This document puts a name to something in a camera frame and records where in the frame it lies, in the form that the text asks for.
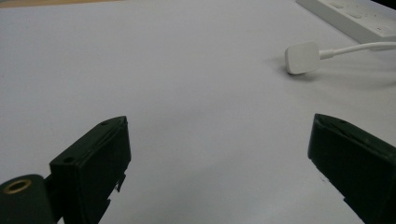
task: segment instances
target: white cable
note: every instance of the white cable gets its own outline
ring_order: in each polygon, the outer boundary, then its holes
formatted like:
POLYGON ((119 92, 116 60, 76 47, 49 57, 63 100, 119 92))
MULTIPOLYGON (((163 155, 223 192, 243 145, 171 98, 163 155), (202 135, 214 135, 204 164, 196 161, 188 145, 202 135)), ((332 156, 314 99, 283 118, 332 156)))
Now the white cable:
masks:
POLYGON ((293 45, 285 51, 286 68, 292 75, 312 72, 319 68, 320 60, 364 49, 396 49, 396 42, 375 42, 344 49, 323 50, 319 50, 315 42, 293 45))

